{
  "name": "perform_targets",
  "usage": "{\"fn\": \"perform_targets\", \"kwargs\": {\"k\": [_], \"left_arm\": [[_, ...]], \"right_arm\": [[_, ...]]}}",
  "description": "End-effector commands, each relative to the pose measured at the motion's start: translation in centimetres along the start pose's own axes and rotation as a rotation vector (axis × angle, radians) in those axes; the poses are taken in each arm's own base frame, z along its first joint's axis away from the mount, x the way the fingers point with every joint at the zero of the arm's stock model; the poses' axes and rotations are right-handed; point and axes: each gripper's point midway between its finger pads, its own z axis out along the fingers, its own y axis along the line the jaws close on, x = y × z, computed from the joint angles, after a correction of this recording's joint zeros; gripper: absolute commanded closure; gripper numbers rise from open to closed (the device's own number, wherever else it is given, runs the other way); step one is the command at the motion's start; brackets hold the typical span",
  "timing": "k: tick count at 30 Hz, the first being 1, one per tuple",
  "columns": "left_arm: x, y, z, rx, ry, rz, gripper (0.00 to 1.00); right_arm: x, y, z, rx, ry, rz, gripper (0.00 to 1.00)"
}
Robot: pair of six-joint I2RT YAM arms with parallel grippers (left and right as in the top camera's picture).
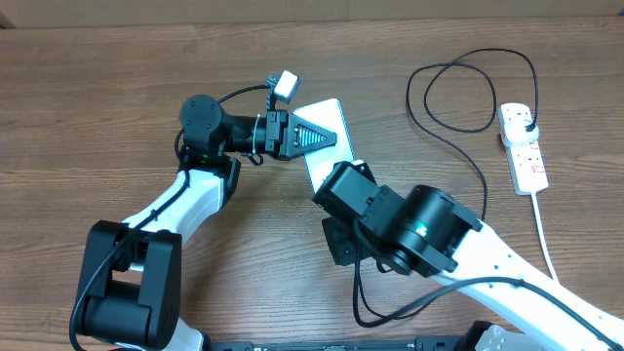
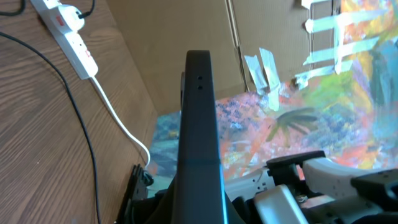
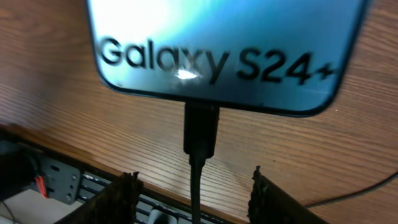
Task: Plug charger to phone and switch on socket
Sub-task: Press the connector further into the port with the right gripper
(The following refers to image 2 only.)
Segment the blue Samsung Galaxy smartphone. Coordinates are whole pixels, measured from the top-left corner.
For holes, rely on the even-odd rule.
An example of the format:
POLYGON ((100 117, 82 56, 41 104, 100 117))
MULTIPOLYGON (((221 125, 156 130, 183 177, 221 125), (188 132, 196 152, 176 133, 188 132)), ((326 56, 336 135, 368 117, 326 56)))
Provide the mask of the blue Samsung Galaxy smartphone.
POLYGON ((172 223, 227 223, 211 55, 190 50, 185 62, 172 223))

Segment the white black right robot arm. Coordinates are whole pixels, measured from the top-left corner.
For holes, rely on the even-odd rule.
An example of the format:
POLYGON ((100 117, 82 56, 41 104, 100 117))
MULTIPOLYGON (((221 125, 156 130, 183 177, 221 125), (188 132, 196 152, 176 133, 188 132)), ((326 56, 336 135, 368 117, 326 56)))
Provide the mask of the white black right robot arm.
POLYGON ((241 223, 397 223, 397 169, 357 169, 323 151, 278 157, 225 190, 241 223))

